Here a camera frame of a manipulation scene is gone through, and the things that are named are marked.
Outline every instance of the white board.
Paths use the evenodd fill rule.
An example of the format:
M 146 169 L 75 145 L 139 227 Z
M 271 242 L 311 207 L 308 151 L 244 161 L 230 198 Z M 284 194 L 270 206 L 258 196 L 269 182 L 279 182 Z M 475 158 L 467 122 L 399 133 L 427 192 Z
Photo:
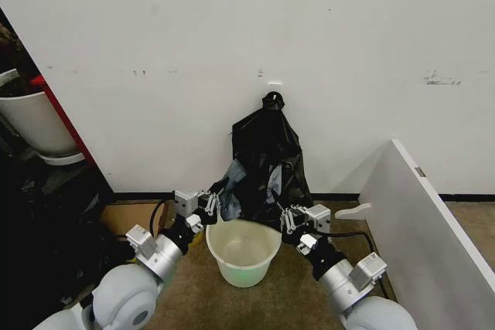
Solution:
M 495 274 L 401 142 L 384 150 L 360 202 L 392 287 L 421 330 L 495 328 Z
M 284 82 L 312 192 L 399 137 L 441 193 L 495 193 L 495 0 L 0 0 L 115 191 L 204 189 Z

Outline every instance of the black garbage bag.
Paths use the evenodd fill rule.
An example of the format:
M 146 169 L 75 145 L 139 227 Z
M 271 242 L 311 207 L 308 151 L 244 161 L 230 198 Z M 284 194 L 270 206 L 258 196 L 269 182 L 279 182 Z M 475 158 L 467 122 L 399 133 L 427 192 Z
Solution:
M 212 190 L 224 220 L 242 218 L 280 230 L 281 207 L 312 206 L 299 137 L 282 113 L 282 95 L 268 93 L 263 107 L 232 127 L 234 160 Z

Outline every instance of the black wire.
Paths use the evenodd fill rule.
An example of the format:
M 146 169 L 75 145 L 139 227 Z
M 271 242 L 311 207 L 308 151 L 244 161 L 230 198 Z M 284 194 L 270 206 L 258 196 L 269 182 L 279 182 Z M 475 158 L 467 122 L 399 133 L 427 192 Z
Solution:
M 366 242 L 368 243 L 368 247 L 370 248 L 371 253 L 374 252 L 373 248 L 373 243 L 371 242 L 371 238 L 368 236 L 368 234 L 364 231 L 356 231 L 356 232 L 344 232 L 344 233 L 321 233 L 317 232 L 319 235 L 322 236 L 327 236 L 327 237 L 352 237 L 352 236 L 363 236 L 366 239 Z M 385 299 L 388 299 L 388 294 L 385 291 L 385 286 L 384 282 L 381 278 L 378 279 L 378 284 L 380 285 L 381 292 L 384 295 Z
M 155 221 L 155 215 L 156 212 L 158 212 L 159 207 L 162 206 L 164 202 L 165 199 L 160 200 L 160 202 L 156 204 L 155 208 L 153 209 L 152 216 L 149 218 L 149 232 L 152 234 L 153 237 L 155 237 L 155 234 L 153 233 L 153 222 Z
M 337 238 L 338 237 L 363 236 L 366 239 L 366 242 L 368 243 L 368 247 L 370 248 L 371 253 L 374 252 L 373 243 L 371 242 L 371 238 L 364 231 L 344 232 L 344 233 L 321 233 L 321 232 L 316 232 L 316 233 L 318 233 L 319 235 L 322 235 L 322 236 L 337 237 Z

